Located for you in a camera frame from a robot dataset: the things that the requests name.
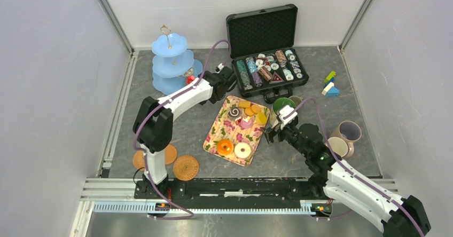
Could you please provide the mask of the chocolate sprinkled donut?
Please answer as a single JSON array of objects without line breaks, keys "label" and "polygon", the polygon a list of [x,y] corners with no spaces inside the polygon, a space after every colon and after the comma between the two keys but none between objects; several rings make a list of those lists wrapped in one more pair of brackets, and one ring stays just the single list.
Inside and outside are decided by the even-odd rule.
[{"label": "chocolate sprinkled donut", "polygon": [[189,76],[193,75],[193,72],[194,72],[194,69],[192,67],[190,67],[182,76],[189,77]]}]

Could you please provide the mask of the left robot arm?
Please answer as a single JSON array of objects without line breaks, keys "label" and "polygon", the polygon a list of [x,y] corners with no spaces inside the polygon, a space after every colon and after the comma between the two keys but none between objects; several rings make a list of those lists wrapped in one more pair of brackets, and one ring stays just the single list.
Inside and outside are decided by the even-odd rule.
[{"label": "left robot arm", "polygon": [[174,121],[197,104],[222,100],[235,83],[233,69],[219,65],[216,72],[204,71],[168,96],[147,97],[142,101],[132,128],[135,134],[132,145],[144,155],[147,191],[154,198],[162,198],[168,191],[165,148],[172,140]]}]

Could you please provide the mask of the red glazed donut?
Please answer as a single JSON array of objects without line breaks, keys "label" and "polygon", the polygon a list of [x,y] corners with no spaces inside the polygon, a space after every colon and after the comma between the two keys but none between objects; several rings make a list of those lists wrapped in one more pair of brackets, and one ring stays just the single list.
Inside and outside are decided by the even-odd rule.
[{"label": "red glazed donut", "polygon": [[191,82],[193,82],[195,80],[195,76],[191,75],[191,76],[188,76],[186,78],[186,83],[187,84],[190,84]]}]

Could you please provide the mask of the orange glazed donut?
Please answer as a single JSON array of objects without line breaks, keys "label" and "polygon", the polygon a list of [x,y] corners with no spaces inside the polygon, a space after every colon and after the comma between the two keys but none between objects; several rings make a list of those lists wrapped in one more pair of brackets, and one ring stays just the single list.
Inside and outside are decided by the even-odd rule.
[{"label": "orange glazed donut", "polygon": [[217,153],[221,156],[227,156],[234,151],[234,144],[229,139],[221,139],[216,145]]}]

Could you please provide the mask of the white glazed donut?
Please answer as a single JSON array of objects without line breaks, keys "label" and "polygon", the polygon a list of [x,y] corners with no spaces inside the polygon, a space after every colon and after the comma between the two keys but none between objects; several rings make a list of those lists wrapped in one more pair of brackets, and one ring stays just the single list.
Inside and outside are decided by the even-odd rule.
[{"label": "white glazed donut", "polygon": [[240,142],[235,146],[234,153],[237,158],[246,159],[251,155],[252,149],[248,143]]}]

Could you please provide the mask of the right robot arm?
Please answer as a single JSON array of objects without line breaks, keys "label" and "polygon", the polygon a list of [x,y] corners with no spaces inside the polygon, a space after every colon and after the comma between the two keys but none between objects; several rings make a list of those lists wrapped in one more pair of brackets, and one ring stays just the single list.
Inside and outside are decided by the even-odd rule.
[{"label": "right robot arm", "polygon": [[341,202],[373,224],[383,236],[425,236],[431,230],[422,202],[402,197],[370,180],[325,146],[322,140],[306,137],[296,127],[298,115],[285,105],[276,122],[264,132],[267,142],[286,141],[302,154],[313,172],[309,193]]}]

